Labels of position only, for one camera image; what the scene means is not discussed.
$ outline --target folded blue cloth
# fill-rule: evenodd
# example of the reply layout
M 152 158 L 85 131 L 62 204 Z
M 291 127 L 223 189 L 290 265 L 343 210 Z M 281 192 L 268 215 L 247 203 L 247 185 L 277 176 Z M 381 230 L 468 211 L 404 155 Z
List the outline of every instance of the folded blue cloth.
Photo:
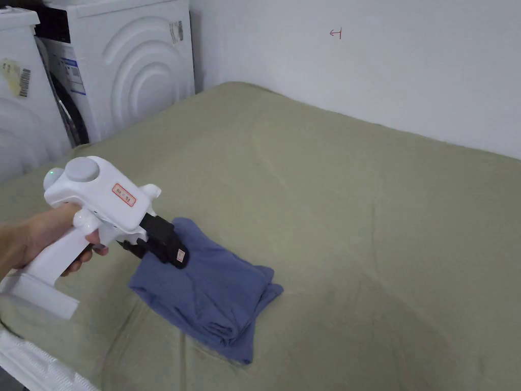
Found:
M 159 315 L 231 360 L 253 361 L 255 318 L 278 295 L 274 272 L 253 266 L 211 241 L 188 218 L 173 221 L 190 252 L 182 270 L 143 257 L 130 280 L 134 290 Z

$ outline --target red mark on wall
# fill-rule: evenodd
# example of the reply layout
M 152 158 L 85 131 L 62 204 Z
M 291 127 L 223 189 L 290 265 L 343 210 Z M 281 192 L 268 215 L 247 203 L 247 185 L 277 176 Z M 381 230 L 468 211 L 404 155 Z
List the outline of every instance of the red mark on wall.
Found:
M 334 32 L 334 29 L 333 29 L 333 30 L 331 30 L 331 32 L 329 34 L 331 36 L 334 36 L 335 34 L 338 34 L 339 38 L 342 39 L 342 28 L 340 28 L 340 31 L 335 31 L 335 32 Z

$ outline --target red label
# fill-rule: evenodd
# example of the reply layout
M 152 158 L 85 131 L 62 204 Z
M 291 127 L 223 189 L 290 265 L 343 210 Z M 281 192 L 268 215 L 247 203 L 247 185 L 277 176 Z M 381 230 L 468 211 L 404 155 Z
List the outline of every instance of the red label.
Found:
M 112 192 L 120 197 L 123 201 L 127 203 L 128 206 L 134 206 L 135 198 L 132 194 L 130 194 L 127 190 L 123 188 L 120 184 L 115 184 L 112 188 Z

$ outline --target hand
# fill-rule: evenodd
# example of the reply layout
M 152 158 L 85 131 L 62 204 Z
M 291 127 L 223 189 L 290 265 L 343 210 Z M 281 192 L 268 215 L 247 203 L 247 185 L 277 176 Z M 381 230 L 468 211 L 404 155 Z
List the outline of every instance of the hand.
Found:
M 38 214 L 26 222 L 22 223 L 21 231 L 25 237 L 26 249 L 23 257 L 14 268 L 23 268 L 29 264 L 44 248 L 61 238 L 65 232 L 72 227 L 72 219 L 77 211 L 81 208 L 74 204 L 65 204 L 59 208 L 52 209 L 42 214 Z M 94 245 L 100 244 L 100 236 L 97 231 L 85 237 Z M 108 249 L 94 249 L 99 255 L 106 255 Z M 65 270 L 62 276 L 67 276 L 71 272 L 80 269 L 84 262 L 88 262 L 92 258 L 92 251 L 86 251 L 74 260 Z

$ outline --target white wall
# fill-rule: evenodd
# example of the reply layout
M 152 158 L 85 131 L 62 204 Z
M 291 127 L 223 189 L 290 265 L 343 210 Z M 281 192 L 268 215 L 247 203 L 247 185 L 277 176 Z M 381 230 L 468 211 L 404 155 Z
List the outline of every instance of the white wall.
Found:
M 191 0 L 196 86 L 521 157 L 520 0 Z M 329 35 L 342 28 L 342 40 Z

